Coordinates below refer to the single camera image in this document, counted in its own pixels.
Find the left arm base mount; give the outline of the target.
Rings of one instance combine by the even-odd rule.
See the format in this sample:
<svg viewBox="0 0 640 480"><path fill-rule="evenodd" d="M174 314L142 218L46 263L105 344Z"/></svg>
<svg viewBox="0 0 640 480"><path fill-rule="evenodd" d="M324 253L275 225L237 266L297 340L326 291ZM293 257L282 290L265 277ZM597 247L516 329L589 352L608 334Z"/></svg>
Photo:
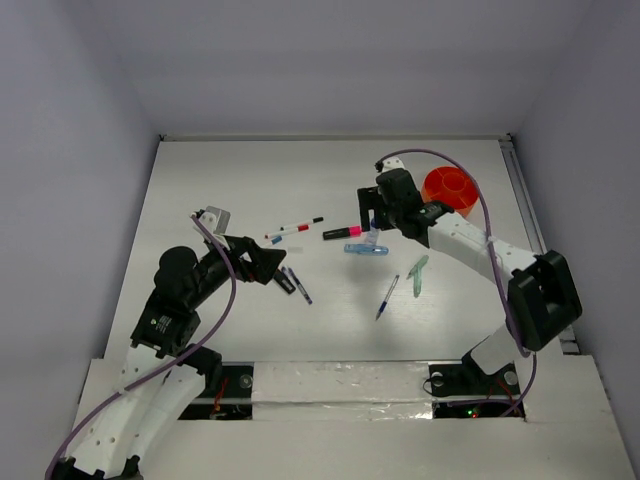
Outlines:
<svg viewBox="0 0 640 480"><path fill-rule="evenodd" d="M207 387L179 416L180 420L237 421L253 417L253 363L224 363L218 384Z"/></svg>

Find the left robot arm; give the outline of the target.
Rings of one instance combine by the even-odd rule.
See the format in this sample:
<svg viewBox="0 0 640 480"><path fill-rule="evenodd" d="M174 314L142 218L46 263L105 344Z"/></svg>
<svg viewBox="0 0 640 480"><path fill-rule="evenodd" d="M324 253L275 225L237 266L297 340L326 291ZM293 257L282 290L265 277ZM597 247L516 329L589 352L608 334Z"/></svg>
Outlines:
<svg viewBox="0 0 640 480"><path fill-rule="evenodd" d="M112 394L74 428L45 474L48 479L141 479L152 451L198 395L221 383L222 357L193 342L198 308L225 283L268 284L286 253L249 237L210 240L165 251L154 289L131 336Z"/></svg>

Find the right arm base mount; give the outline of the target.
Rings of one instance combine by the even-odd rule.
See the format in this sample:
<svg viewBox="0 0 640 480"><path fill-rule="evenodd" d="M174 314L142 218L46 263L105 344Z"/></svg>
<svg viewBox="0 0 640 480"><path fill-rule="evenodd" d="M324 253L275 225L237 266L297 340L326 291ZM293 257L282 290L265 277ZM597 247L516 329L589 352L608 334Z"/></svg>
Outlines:
<svg viewBox="0 0 640 480"><path fill-rule="evenodd" d="M422 383L436 419L524 418L515 364L486 374L466 354L460 361L429 365Z"/></svg>

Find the pink black highlighter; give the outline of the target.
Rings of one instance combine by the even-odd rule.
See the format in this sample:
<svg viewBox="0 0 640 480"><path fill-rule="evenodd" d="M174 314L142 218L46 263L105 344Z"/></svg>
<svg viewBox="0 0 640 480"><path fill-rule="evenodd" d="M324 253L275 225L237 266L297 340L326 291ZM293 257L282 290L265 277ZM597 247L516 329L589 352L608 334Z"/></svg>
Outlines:
<svg viewBox="0 0 640 480"><path fill-rule="evenodd" d="M360 226L351 226L324 231L322 237L325 241L329 241L359 237L361 234L362 229Z"/></svg>

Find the blue cap glue bottle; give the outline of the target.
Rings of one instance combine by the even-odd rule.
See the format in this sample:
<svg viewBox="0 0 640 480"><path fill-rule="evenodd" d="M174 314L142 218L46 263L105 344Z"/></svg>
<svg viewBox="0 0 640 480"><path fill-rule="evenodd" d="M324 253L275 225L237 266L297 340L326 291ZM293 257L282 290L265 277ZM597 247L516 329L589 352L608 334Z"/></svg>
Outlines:
<svg viewBox="0 0 640 480"><path fill-rule="evenodd" d="M370 230L366 236L366 243L369 245L376 245L378 241L379 230L377 228L377 224L374 218L370 221Z"/></svg>

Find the black cap white marker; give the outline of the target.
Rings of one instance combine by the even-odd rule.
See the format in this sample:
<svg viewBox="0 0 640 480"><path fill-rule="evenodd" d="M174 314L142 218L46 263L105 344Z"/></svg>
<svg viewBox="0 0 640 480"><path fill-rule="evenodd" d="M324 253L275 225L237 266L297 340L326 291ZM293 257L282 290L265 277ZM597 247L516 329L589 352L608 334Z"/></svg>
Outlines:
<svg viewBox="0 0 640 480"><path fill-rule="evenodd" d="M294 222L291 224L287 224L279 227L279 231L290 230L290 229L300 229L304 226L310 226L316 223L320 223L324 221L323 216L313 217L304 221Z"/></svg>

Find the orange black highlighter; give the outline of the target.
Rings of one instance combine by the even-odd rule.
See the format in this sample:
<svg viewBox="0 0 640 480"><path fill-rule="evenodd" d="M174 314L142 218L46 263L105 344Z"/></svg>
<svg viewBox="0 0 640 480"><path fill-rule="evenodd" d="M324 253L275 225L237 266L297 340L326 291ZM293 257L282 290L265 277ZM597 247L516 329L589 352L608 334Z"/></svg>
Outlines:
<svg viewBox="0 0 640 480"><path fill-rule="evenodd" d="M273 281L288 295L291 295L296 291L296 287L281 271L278 271L274 274Z"/></svg>

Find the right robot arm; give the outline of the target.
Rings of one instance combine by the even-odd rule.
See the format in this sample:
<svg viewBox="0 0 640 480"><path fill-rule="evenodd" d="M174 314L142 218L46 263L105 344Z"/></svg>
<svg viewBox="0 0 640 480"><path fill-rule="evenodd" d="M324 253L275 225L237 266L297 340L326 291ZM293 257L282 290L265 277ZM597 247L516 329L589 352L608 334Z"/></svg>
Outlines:
<svg viewBox="0 0 640 480"><path fill-rule="evenodd" d="M462 384L482 392L497 372L523 353L541 351L583 313L566 258L550 250L536 254L497 239L440 201L425 202L411 174L396 168L381 173L373 187L357 190L363 230L402 236L445 254L492 281L506 320L463 357Z"/></svg>

